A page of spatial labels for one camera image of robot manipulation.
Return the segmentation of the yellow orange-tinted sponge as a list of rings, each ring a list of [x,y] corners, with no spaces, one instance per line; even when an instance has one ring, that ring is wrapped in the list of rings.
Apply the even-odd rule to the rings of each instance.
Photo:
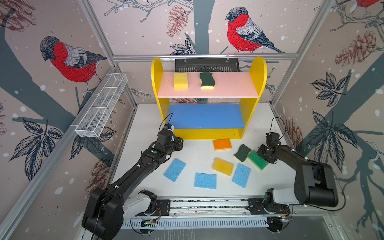
[[[222,160],[220,158],[215,158],[213,164],[213,170],[224,174],[226,176],[231,176],[233,172],[234,164],[228,161]]]

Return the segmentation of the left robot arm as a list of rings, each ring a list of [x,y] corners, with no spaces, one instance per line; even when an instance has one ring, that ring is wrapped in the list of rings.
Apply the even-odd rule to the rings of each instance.
[[[157,140],[141,153],[130,170],[106,188],[96,188],[90,194],[82,227],[102,240],[112,240],[130,218],[144,212],[153,213],[157,201],[154,193],[142,190],[134,198],[129,196],[149,174],[168,161],[173,152],[181,151],[183,143],[173,130],[160,130]]]

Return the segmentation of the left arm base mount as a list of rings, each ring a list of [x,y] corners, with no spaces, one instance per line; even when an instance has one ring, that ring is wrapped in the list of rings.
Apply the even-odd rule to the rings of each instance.
[[[158,217],[158,216],[169,216],[170,215],[170,208],[171,208],[171,201],[170,200],[157,200],[156,206],[154,208],[154,211],[152,213],[139,213],[135,215],[135,217]]]

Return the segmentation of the dark green wavy sponge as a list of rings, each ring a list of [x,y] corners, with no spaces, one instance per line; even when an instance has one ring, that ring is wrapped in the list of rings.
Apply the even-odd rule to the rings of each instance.
[[[238,161],[240,161],[241,163],[243,163],[247,157],[248,157],[248,154],[251,152],[252,150],[247,147],[246,145],[242,144],[240,145],[238,151],[234,154],[234,158]]]
[[[201,89],[202,90],[213,90],[216,82],[213,78],[213,73],[203,72],[200,73]]]

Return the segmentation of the plain yellow sponge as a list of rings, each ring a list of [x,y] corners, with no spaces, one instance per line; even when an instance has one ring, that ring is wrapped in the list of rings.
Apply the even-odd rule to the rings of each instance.
[[[174,73],[174,89],[184,90],[188,88],[188,74]]]

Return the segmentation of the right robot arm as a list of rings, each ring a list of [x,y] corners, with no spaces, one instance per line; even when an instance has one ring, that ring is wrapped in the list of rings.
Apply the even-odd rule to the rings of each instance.
[[[295,171],[293,187],[267,190],[263,201],[266,209],[282,205],[336,207],[339,204],[332,167],[309,160],[289,146],[282,145],[278,133],[266,133],[266,144],[259,147],[257,154],[270,164],[280,160]]]

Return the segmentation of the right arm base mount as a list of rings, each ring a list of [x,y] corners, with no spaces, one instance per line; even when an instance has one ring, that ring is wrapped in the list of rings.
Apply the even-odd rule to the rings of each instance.
[[[251,198],[248,199],[246,210],[250,211],[251,215],[290,215],[291,210],[287,205],[272,203],[264,203],[265,199]]]

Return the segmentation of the bright green sponge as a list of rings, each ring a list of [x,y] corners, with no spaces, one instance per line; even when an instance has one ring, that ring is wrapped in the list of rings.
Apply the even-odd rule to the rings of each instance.
[[[248,154],[247,159],[251,163],[253,163],[256,166],[256,168],[259,169],[260,171],[264,170],[266,166],[269,164],[266,160],[261,158],[256,151],[251,151]]]

